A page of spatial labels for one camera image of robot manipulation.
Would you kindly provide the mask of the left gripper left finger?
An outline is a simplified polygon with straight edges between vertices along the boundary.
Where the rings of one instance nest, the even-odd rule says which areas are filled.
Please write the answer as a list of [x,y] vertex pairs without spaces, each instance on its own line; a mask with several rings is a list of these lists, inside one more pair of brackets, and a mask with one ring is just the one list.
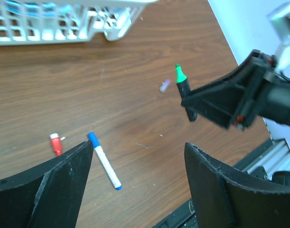
[[0,228],[74,228],[93,157],[91,141],[0,180]]

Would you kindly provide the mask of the black green highlighter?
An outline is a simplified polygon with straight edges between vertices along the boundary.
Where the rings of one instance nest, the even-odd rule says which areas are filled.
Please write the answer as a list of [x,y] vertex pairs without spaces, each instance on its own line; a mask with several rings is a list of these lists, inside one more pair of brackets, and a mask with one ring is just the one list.
[[[183,73],[181,66],[178,63],[175,64],[175,69],[176,69],[176,73],[177,73],[176,85],[177,85],[177,88],[179,90],[179,94],[180,94],[181,98],[183,99],[190,92],[188,78]],[[185,108],[185,111],[186,111],[186,114],[187,114],[190,122],[193,122],[197,119],[197,112],[190,110],[188,108]]]

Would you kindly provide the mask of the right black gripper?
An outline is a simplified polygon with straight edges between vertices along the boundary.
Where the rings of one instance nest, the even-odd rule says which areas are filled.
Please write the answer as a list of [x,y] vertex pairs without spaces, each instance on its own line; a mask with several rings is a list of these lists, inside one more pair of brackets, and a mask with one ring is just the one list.
[[191,91],[181,106],[225,129],[248,128],[258,116],[290,126],[290,78],[276,64],[274,55],[254,49],[233,72]]

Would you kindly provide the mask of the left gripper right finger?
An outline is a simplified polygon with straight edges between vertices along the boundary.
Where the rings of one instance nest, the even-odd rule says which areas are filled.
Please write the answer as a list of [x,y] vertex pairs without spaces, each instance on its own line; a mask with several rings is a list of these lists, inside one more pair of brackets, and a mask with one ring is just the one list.
[[263,180],[188,142],[184,159],[200,228],[290,228],[290,171]]

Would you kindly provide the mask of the white blue marker pen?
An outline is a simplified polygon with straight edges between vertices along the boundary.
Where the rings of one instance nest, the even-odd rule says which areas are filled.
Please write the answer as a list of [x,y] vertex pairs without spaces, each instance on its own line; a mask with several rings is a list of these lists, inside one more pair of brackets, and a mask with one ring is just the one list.
[[114,169],[112,168],[109,160],[107,159],[107,156],[105,155],[103,148],[101,146],[95,147],[96,154],[104,167],[112,185],[116,190],[121,190],[122,189],[122,184],[120,180],[118,179]]

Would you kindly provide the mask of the red pen cap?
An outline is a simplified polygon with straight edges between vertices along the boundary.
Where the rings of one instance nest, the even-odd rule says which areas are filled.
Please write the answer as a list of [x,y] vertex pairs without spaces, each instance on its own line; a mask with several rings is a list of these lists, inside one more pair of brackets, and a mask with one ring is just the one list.
[[50,142],[51,142],[53,152],[57,156],[60,156],[62,154],[63,148],[62,148],[62,144],[61,144],[61,140],[60,140],[59,135],[57,133],[53,133],[49,137],[50,137]]

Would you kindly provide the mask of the blue pen cap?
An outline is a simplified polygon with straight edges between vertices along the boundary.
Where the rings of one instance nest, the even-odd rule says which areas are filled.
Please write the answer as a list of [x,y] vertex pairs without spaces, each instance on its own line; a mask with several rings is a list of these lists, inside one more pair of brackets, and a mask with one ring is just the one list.
[[94,132],[88,133],[87,136],[88,136],[88,139],[92,142],[93,148],[97,148],[98,146],[100,146],[100,142],[97,139]]

